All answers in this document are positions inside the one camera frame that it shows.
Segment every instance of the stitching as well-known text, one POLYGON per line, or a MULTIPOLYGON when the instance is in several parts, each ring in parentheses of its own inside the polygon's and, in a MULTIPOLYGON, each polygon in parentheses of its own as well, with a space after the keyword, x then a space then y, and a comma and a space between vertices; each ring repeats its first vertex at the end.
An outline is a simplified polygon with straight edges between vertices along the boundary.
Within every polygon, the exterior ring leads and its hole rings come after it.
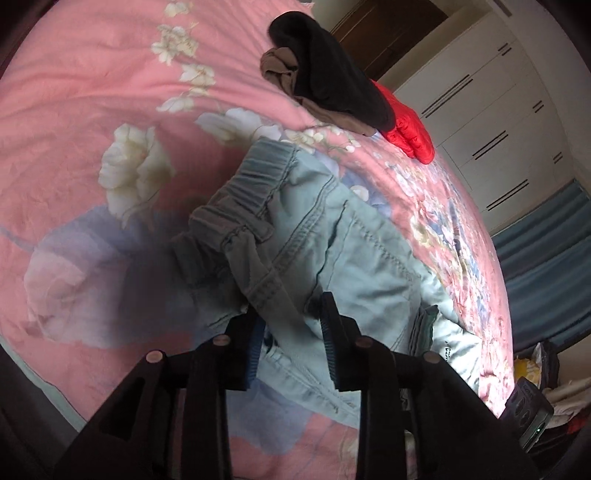
POLYGON ((230 321, 231 319, 233 319, 233 318, 234 318, 236 315, 237 315, 237 314, 236 314, 235 312, 234 312, 234 313, 227 313, 227 314, 223 315, 221 318, 218 318, 217 320, 214 320, 214 322, 213 322, 213 323, 207 323, 207 324, 206 324, 206 327, 207 327, 207 328, 215 328, 215 327, 217 327, 218 325, 220 325, 221 323, 229 322, 229 321, 230 321))
POLYGON ((359 217, 357 217, 357 215, 355 215, 355 212, 352 213, 353 215, 353 222, 357 224, 357 226, 359 227, 359 229, 363 232, 363 236, 364 238, 366 238, 367 240, 371 241, 373 243, 373 245, 375 247, 377 247, 382 254, 387 257, 389 260, 391 260, 392 262, 396 263, 398 268, 400 268, 400 270, 402 270, 402 272, 404 273, 406 279, 408 281, 413 281, 413 277, 411 275, 411 273, 408 271, 408 269, 406 268, 406 266, 397 258, 395 257, 392 253, 390 253, 388 250, 386 250, 384 248, 384 246, 382 245, 381 242, 379 242, 372 234, 371 232, 367 229, 367 227, 361 222, 361 220, 359 219, 359 217))
POLYGON ((294 229, 294 233, 292 233, 289 240, 285 243, 285 246, 279 251, 273 260, 273 265, 279 273, 283 273, 289 269, 291 264, 295 261, 297 254, 304 247, 304 240, 306 239, 307 234, 324 216, 326 197, 328 197, 328 195, 336 188, 336 186, 337 183, 333 177, 331 177, 329 181, 322 186, 314 206, 306 214, 300 224, 294 229))
POLYGON ((285 163, 285 168, 283 169, 283 172, 281 174, 281 178, 279 179, 278 182, 276 182, 275 186, 273 188, 271 188, 271 190, 269 190, 269 193, 267 195, 267 198, 265 198, 265 201, 262 203, 261 208, 259 209, 259 211, 258 212, 254 212, 254 215, 257 218, 260 219, 261 216, 263 216, 263 214, 267 211, 267 203, 269 202, 269 200, 271 200, 271 198, 273 197, 273 195, 275 195, 275 192, 277 190, 279 190, 280 188, 282 188, 283 185, 285 184, 285 181, 286 181, 287 177, 289 176, 289 174, 293 170, 294 164, 296 163, 295 157, 296 157, 297 152, 298 152, 298 149, 295 146, 292 147, 290 159, 285 163))
POLYGON ((252 296, 252 302, 256 303, 257 308, 263 308, 266 303, 269 301, 269 299, 271 297, 274 297, 275 294, 281 289, 283 283, 276 277, 274 276, 273 278, 268 278, 269 275, 265 275, 264 279, 261 280, 255 288, 253 288, 251 290, 251 293, 253 294, 252 296), (267 290, 266 290, 266 295, 262 296, 261 295, 261 288, 259 289, 260 286, 266 286, 267 290))
MULTIPOLYGON (((336 224, 336 228, 339 227, 339 223, 343 220, 343 217, 345 215, 345 210, 347 209, 348 204, 349 204, 349 201, 345 200, 345 204, 343 205, 343 210, 340 213, 339 220, 337 221, 337 224, 336 224)), ((343 242, 340 247, 340 252, 336 255, 335 260, 332 262, 332 272, 330 273, 330 278, 329 278, 328 282, 326 283, 327 288, 329 288, 330 282, 332 281, 332 277, 335 274, 335 265, 339 261, 339 258, 341 257, 341 255, 343 255, 343 251, 345 250, 345 242, 347 240, 347 237, 349 236, 349 232, 351 231, 352 225, 353 225, 353 220, 351 220, 349 222, 349 224, 347 225, 347 231, 345 232, 345 235, 343 236, 343 242)), ((316 275, 316 285, 319 284, 318 277, 320 276, 321 272, 322 272, 322 269, 320 269, 320 271, 316 275)))
POLYGON ((228 265, 220 265, 219 267, 217 267, 213 272, 211 272, 210 274, 202 277, 199 281, 193 283, 191 285, 192 288, 198 289, 198 288, 203 288, 203 287, 210 287, 211 284, 210 282, 212 280, 216 280, 217 283, 221 283, 224 278, 223 275, 225 273, 226 270, 230 270, 228 265))
POLYGON ((269 362, 272 362, 273 364, 275 364, 286 376, 288 376, 289 378, 291 378, 292 380, 296 381, 298 384, 300 384, 302 387, 304 387, 307 390, 312 390, 312 392, 314 392, 315 394, 321 396, 321 398, 324 401, 327 401, 329 404, 331 404, 333 407, 335 407, 336 409, 343 409, 345 412, 347 412, 349 415, 353 414, 352 413, 352 408, 349 407, 349 405, 347 405, 347 402, 342 401, 340 402, 340 404, 335 403, 321 388, 318 387, 318 385, 322 386, 321 384, 319 384, 318 380, 316 380, 316 377, 314 377, 314 375, 310 374, 310 383, 307 384, 304 381, 302 381, 301 379, 297 378, 294 374, 291 373, 290 370, 288 370, 286 367, 284 367, 283 365, 281 365, 281 363, 279 362, 280 358, 285 358, 286 355, 285 353, 278 352, 277 350, 276 352, 276 358, 272 358, 270 356, 268 356, 267 354, 265 354, 265 359, 269 362))

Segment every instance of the pile of clothes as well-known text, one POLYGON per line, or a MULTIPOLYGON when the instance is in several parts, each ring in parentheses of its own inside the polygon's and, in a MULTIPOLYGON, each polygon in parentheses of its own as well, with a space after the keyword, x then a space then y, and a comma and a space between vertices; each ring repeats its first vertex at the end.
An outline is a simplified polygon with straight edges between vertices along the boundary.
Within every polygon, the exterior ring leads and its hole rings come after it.
POLYGON ((263 54, 261 73, 318 120, 352 132, 380 132, 391 144, 431 163, 435 149, 418 115, 370 80, 316 20, 287 12, 269 26, 275 48, 263 54))
POLYGON ((361 396, 334 388, 320 297, 395 352, 435 351, 478 391, 481 340, 402 233, 297 145, 261 138, 173 241, 175 265, 212 335, 252 306, 267 324, 257 377, 303 407, 359 425, 361 396))
POLYGON ((548 474, 566 453, 591 414, 591 377, 558 385, 560 361, 549 341, 538 343, 530 358, 514 361, 515 381, 525 377, 543 391, 554 408, 544 433, 530 450, 543 475, 548 474))

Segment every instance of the light blue jeans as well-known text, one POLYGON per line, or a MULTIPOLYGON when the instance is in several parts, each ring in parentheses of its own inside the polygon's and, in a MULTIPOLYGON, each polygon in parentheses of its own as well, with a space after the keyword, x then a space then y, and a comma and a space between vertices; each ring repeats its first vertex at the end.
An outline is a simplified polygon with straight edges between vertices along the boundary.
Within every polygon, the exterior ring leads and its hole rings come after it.
POLYGON ((421 302, 454 317, 396 227, 295 145, 261 139, 174 242, 197 317, 221 332, 250 303, 273 342, 258 377, 310 410, 359 424, 360 395, 330 379, 317 302, 331 291, 361 332, 407 353, 421 302))

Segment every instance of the folded clothes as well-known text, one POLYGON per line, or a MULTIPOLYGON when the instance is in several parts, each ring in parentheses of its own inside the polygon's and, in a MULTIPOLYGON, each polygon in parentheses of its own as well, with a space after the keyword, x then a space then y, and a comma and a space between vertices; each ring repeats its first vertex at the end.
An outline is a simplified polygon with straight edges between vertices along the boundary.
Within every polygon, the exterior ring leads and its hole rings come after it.
POLYGON ((380 131, 394 127, 394 113, 377 87, 329 32, 302 12, 287 12, 269 26, 276 47, 288 47, 298 65, 294 96, 348 113, 380 131))
POLYGON ((408 157, 416 158, 419 162, 428 165, 435 158, 435 147, 431 136, 421 122, 417 113, 410 107, 400 102, 385 86, 374 82, 384 98, 394 111, 396 125, 389 131, 380 130, 380 133, 391 144, 400 148, 408 157))
POLYGON ((546 399, 554 407, 554 416, 547 428, 568 423, 581 410, 591 405, 591 377, 571 381, 553 390, 544 390, 546 399))
POLYGON ((191 214, 173 249, 196 321, 222 332, 251 304, 272 336, 259 379, 346 425, 358 425, 360 395, 337 392, 330 379, 318 321, 323 291, 363 334, 397 352, 409 352, 421 304, 457 321, 398 229, 292 144, 257 141, 230 182, 191 214))
POLYGON ((295 95, 298 65, 296 56, 289 48, 272 48, 265 52, 261 57, 261 73, 265 80, 278 86, 318 120, 368 137, 376 133, 375 128, 364 124, 348 113, 327 110, 309 98, 295 95))

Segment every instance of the pink floral bedspread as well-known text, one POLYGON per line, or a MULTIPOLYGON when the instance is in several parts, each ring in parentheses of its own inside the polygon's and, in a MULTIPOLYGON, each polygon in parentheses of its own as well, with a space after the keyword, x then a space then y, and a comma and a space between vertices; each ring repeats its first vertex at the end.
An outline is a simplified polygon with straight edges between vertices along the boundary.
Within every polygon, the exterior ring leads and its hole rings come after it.
MULTIPOLYGON (((0 80, 0 333, 83 418, 146 351, 174 354, 206 338, 169 272, 134 256, 161 255, 261 136, 327 155, 342 182, 391 218, 462 326, 483 339, 479 395, 503 410, 511 325, 478 211, 440 158, 424 166, 381 138, 321 124, 261 77, 267 26, 289 10, 307 8, 60 0, 0 80)), ((233 405, 237 476, 354 471, 356 430, 262 384, 233 405), (256 432, 265 421, 279 422, 268 426, 275 437, 256 432)))

